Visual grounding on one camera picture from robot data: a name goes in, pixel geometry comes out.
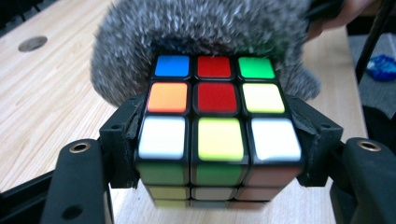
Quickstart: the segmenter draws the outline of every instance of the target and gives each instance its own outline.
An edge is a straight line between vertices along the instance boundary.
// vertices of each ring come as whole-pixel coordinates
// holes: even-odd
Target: round hole
[[[88,148],[90,148],[89,143],[78,143],[70,147],[70,152],[72,153],[80,153],[83,151],[86,151]]]
[[[121,128],[121,126],[118,124],[111,126],[111,129],[120,129],[120,128]]]
[[[358,146],[363,149],[369,150],[369,151],[380,151],[381,150],[381,147],[378,146],[377,144],[367,142],[367,141],[359,141]]]
[[[327,124],[327,123],[322,123],[322,124],[320,124],[320,126],[322,126],[322,128],[326,128],[326,129],[332,127],[332,126],[330,126],[330,124]]]
[[[18,50],[20,52],[30,52],[39,49],[47,43],[47,40],[48,39],[43,35],[32,37],[23,41],[18,47]]]
[[[68,206],[62,213],[62,218],[65,220],[72,220],[79,217],[82,213],[82,206],[79,204]]]

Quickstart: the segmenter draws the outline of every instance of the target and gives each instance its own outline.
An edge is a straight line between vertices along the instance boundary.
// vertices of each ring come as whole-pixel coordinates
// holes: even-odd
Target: blue sticker
[[[158,57],[155,76],[186,77],[189,74],[189,57],[181,55],[162,55]]]

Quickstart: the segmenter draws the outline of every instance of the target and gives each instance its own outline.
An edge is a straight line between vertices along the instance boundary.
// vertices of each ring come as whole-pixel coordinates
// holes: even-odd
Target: black clamp
[[[309,21],[334,19],[344,7],[346,0],[314,0],[305,17]]]

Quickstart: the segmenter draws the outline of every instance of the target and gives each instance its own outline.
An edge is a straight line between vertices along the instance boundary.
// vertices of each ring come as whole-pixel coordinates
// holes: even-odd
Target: gray fuzzy object
[[[303,100],[320,83],[302,65],[311,0],[121,0],[96,35],[91,81],[113,105],[147,92],[159,52],[270,58],[285,93]]]

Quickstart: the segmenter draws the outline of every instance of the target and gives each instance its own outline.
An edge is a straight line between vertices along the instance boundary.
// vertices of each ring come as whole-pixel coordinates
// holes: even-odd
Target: blue object
[[[162,55],[158,57],[155,76],[186,77],[189,74],[189,57],[181,55]]]
[[[367,64],[367,72],[378,81],[392,81],[396,79],[396,62],[387,55],[371,58]]]

